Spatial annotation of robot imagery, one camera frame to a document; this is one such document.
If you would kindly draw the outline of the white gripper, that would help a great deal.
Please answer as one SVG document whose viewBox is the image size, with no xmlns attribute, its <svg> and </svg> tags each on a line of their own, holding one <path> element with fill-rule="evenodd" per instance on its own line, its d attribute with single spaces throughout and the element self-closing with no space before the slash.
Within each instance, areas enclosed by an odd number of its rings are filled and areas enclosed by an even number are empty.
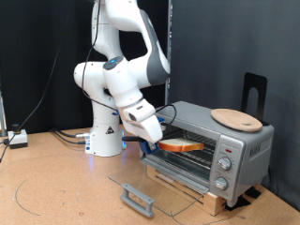
<svg viewBox="0 0 300 225">
<path fill-rule="evenodd" d="M 148 102 L 140 102 L 132 107 L 121 108 L 119 112 L 125 129 L 150 142 L 151 151 L 156 150 L 156 142 L 162 139 L 162 130 L 155 116 L 155 108 Z"/>
</svg>

